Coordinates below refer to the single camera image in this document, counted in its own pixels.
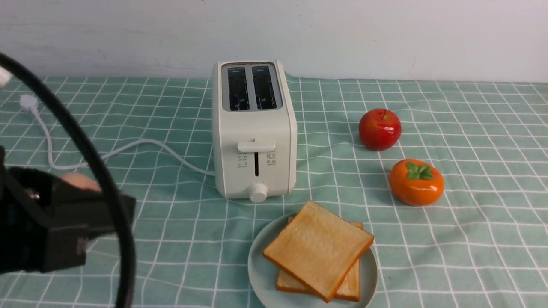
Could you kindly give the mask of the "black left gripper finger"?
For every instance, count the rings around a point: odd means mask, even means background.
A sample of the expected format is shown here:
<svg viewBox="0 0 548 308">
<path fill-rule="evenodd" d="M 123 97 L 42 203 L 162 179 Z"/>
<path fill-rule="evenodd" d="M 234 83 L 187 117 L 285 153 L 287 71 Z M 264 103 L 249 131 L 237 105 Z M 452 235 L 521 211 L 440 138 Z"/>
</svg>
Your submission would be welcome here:
<svg viewBox="0 0 548 308">
<path fill-rule="evenodd" d="M 64 224 L 85 224 L 92 239 L 115 232 L 103 191 L 80 189 L 60 178 L 52 180 L 49 215 Z"/>
<path fill-rule="evenodd" d="M 41 272 L 53 272 L 86 264 L 89 238 L 78 234 L 49 234 L 41 260 Z"/>
</svg>

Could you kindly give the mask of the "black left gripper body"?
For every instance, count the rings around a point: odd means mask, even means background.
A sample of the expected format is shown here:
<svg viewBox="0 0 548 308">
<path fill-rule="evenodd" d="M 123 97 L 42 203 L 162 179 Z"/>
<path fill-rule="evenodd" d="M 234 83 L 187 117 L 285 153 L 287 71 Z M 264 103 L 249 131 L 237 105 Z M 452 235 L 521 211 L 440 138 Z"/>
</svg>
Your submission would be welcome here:
<svg viewBox="0 0 548 308">
<path fill-rule="evenodd" d="M 55 176 L 12 166 L 1 148 L 1 273 L 52 272 L 58 269 L 51 216 Z"/>
</svg>

